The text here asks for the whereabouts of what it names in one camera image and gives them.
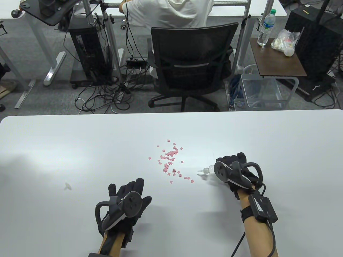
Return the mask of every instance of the chair armrest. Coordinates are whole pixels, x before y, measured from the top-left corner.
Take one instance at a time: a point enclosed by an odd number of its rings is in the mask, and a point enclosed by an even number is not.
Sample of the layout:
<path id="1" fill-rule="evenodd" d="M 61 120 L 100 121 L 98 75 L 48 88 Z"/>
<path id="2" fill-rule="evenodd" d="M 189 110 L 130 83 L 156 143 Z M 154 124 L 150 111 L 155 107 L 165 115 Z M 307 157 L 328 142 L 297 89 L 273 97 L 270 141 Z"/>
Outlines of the chair armrest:
<path id="1" fill-rule="evenodd" d="M 148 64 L 153 68 L 157 68 L 157 66 L 155 64 L 155 56 L 154 56 L 154 53 L 152 52 L 152 40 L 151 40 L 151 38 L 148 38 L 147 42 L 148 42 Z"/>

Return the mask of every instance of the glove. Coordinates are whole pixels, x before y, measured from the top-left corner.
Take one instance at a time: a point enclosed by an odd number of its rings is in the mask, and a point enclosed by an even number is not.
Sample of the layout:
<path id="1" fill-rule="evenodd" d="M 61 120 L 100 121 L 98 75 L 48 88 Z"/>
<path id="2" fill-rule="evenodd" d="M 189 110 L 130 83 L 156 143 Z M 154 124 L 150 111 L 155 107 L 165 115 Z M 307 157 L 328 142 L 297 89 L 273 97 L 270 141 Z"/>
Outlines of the glove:
<path id="1" fill-rule="evenodd" d="M 131 191 L 135 191 L 142 195 L 143 193 L 143 187 L 144 187 L 144 180 L 142 178 L 138 178 L 136 181 L 131 181 L 125 186 L 121 186 L 118 190 L 118 193 L 116 192 L 116 185 L 110 184 L 108 186 L 108 194 L 109 196 L 118 196 L 119 198 L 124 198 L 127 193 Z M 142 208 L 139 211 L 139 213 L 132 217 L 132 218 L 125 218 L 118 222 L 110 231 L 116 231 L 116 232 L 122 232 L 126 235 L 129 235 L 132 227 L 136 225 L 138 219 L 142 216 L 143 211 L 145 208 L 151 203 L 151 196 L 147 196 L 142 199 Z"/>
<path id="2" fill-rule="evenodd" d="M 246 163 L 247 162 L 247 157 L 245 156 L 244 153 L 240 152 L 236 155 L 232 155 L 232 156 L 224 156 L 223 158 L 218 158 L 216 159 L 216 161 L 221 161 L 223 163 L 225 163 L 226 165 L 230 166 L 232 164 L 232 162 L 234 161 L 238 161 L 239 163 Z M 254 174 L 252 174 L 248 168 L 245 168 L 242 170 L 242 175 L 246 176 L 253 184 L 254 182 L 258 182 L 258 177 L 255 176 Z M 230 186 L 230 189 L 232 192 L 234 192 L 235 194 L 235 197 L 237 198 L 237 200 L 239 200 L 239 196 L 238 196 L 238 193 L 237 193 L 237 190 L 238 189 L 243 189 L 241 188 L 240 186 L 237 186 L 231 182 L 227 182 L 228 185 Z"/>

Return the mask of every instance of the black mesh chair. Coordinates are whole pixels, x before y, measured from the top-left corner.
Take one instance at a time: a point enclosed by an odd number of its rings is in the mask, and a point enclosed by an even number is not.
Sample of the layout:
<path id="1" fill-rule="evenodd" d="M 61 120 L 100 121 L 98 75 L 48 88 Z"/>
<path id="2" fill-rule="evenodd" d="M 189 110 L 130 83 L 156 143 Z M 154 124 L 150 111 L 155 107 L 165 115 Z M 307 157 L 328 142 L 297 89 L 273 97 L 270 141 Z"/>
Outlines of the black mesh chair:
<path id="1" fill-rule="evenodd" d="M 148 62 L 156 68 L 158 79 L 154 80 L 154 89 L 161 95 L 152 98 L 149 107 L 181 104 L 184 112 L 186 99 L 192 97 L 219 111 L 216 103 L 202 95 L 221 87 L 222 72 L 228 69 L 224 63 L 230 63 L 229 48 L 237 27 L 238 23 L 205 28 L 151 28 Z M 155 104 L 171 97 L 182 97 L 182 102 Z"/>

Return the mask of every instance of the gray carpet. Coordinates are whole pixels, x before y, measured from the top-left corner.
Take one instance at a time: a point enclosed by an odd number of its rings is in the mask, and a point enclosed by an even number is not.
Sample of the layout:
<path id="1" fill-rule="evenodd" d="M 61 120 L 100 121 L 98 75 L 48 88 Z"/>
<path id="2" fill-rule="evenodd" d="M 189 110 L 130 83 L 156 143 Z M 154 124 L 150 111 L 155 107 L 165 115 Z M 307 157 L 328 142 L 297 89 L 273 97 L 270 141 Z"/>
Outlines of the gray carpet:
<path id="1" fill-rule="evenodd" d="M 114 30 L 116 34 L 117 44 L 119 47 L 126 49 L 125 42 L 125 31 L 120 30 L 122 17 L 116 17 L 114 24 Z M 272 31 L 271 37 L 276 37 L 278 32 L 284 28 L 287 21 L 287 17 L 278 17 L 276 20 L 276 26 Z M 230 22 L 241 22 L 240 19 L 229 19 L 224 17 L 209 17 L 208 25 L 226 24 Z M 43 86 L 43 79 L 49 70 L 49 64 L 45 59 L 42 50 L 40 49 L 35 36 L 31 29 L 26 23 L 25 17 L 19 20 L 6 20 L 4 22 L 5 28 L 8 31 L 7 35 L 0 37 L 0 44 L 5 50 L 9 58 L 13 61 L 14 65 L 20 71 L 22 76 L 29 80 L 31 78 L 37 79 L 37 83 L 32 89 L 30 95 L 23 103 L 21 109 L 16 110 L 14 106 L 21 96 L 23 89 L 19 86 L 14 92 L 0 100 L 0 103 L 6 106 L 6 110 L 0 113 L 0 121 L 7 116 L 13 115 L 56 115 L 56 114 L 78 114 L 79 110 L 74 106 L 74 100 L 82 90 L 82 88 L 74 90 L 69 84 L 69 78 L 71 74 L 71 67 L 73 64 L 73 57 L 67 53 L 58 74 L 56 75 L 53 83 L 49 87 Z M 56 28 L 49 27 L 45 24 L 41 24 L 42 30 L 49 41 L 54 55 L 57 55 L 60 51 L 64 51 L 63 39 L 65 33 L 59 32 Z M 132 33 L 134 34 L 135 41 L 138 49 L 143 56 L 147 56 L 146 39 L 149 37 L 148 31 L 140 28 L 132 27 Z M 236 35 L 233 38 L 232 46 L 235 48 L 238 39 L 239 28 Z M 257 30 L 254 30 L 253 37 L 258 36 Z M 72 52 L 75 53 L 75 48 L 67 34 L 65 46 Z M 245 65 L 254 64 L 254 57 L 251 48 L 248 47 L 246 53 Z M 15 79 L 12 73 L 7 73 L 4 78 Z M 337 82 L 338 86 L 343 87 L 342 81 Z M 283 85 L 279 85 L 280 91 L 283 96 L 289 94 L 289 89 Z M 151 84 L 148 84 L 140 91 L 133 93 L 133 98 L 130 100 L 130 109 L 127 111 L 114 110 L 122 113 L 145 113 L 145 112 L 177 112 L 180 111 L 180 106 L 170 107 L 158 107 L 149 108 L 147 103 L 152 97 L 156 96 L 157 93 L 153 91 Z M 225 90 L 221 89 L 213 94 L 207 96 L 211 100 L 218 103 L 219 108 L 222 111 L 227 111 L 227 101 L 225 96 Z M 343 96 L 338 96 L 339 102 L 343 106 Z M 323 97 L 319 104 L 330 104 L 331 99 L 327 96 Z M 310 102 L 306 102 L 300 96 L 294 94 L 291 99 L 288 109 L 301 110 L 301 109 L 319 109 Z M 188 99 L 186 103 L 186 111 L 208 111 L 208 106 L 192 99 Z M 105 109 L 99 110 L 97 113 L 104 113 Z"/>

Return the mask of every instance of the forearm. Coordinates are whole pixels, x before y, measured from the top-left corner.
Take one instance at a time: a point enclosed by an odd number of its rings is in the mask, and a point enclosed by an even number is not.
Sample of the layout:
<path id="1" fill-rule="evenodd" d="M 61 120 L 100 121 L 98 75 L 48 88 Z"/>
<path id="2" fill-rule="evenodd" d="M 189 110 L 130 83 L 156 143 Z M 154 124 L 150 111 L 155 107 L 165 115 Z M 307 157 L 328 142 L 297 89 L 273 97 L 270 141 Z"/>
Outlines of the forearm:
<path id="1" fill-rule="evenodd" d="M 132 1 L 132 0 L 123 0 L 123 1 L 120 3 L 119 12 L 125 14 L 124 11 L 123 11 L 123 5 L 126 4 L 126 2 L 129 2 L 129 1 Z"/>
<path id="2" fill-rule="evenodd" d="M 114 244 L 112 245 L 112 248 L 111 248 L 111 250 L 110 250 L 110 252 L 108 254 L 109 256 L 111 256 L 111 257 L 119 257 L 124 237 L 125 237 L 125 234 L 123 234 L 123 233 L 119 233 L 117 235 L 117 238 L 116 238 Z M 104 236 L 104 239 L 103 239 L 103 241 L 101 243 L 101 246 L 100 246 L 100 249 L 98 251 L 98 254 L 100 254 L 101 249 L 103 248 L 103 245 L 104 245 L 106 240 L 107 240 L 107 232 L 105 233 L 105 236 Z"/>
<path id="3" fill-rule="evenodd" d="M 242 209 L 248 207 L 248 195 L 242 190 L 238 191 L 238 195 Z M 251 257 L 267 257 L 273 248 L 273 236 L 267 224 L 252 216 L 244 221 L 244 227 Z M 278 257 L 276 249 L 272 257 Z"/>

